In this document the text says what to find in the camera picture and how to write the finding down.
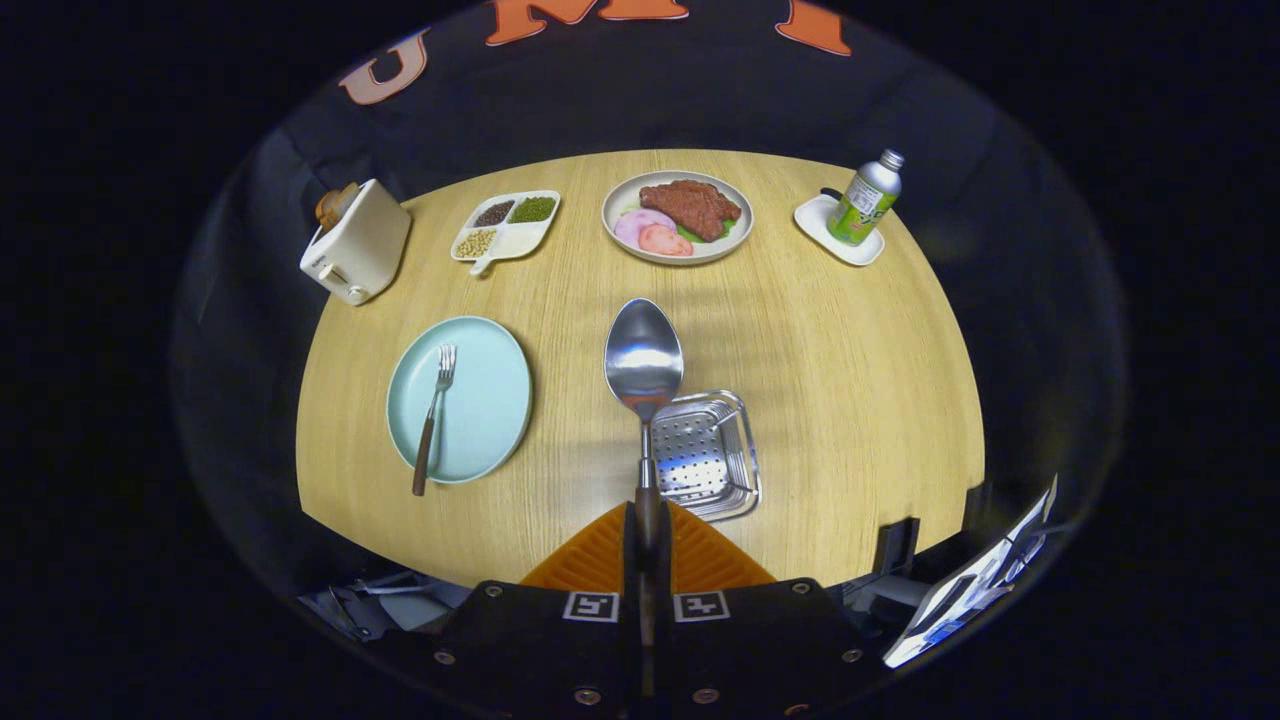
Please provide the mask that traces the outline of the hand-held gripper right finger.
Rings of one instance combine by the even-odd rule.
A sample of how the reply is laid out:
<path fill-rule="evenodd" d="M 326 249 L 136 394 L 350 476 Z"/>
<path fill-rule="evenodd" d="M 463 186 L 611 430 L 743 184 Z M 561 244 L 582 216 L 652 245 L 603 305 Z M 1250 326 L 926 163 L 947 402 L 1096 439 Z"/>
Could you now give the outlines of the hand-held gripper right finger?
<path fill-rule="evenodd" d="M 676 506 L 657 578 L 660 717 L 833 717 L 876 688 L 876 653 L 822 584 L 776 580 Z"/>

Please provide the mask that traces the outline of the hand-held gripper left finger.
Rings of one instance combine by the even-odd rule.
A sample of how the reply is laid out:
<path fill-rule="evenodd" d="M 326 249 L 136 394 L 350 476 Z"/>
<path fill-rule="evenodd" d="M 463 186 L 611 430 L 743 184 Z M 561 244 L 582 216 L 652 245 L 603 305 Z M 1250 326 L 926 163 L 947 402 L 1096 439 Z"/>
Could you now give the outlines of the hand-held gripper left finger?
<path fill-rule="evenodd" d="M 425 675 L 484 719 L 627 719 L 640 694 L 635 511 L 605 512 L 529 584 L 479 584 L 431 637 Z"/>

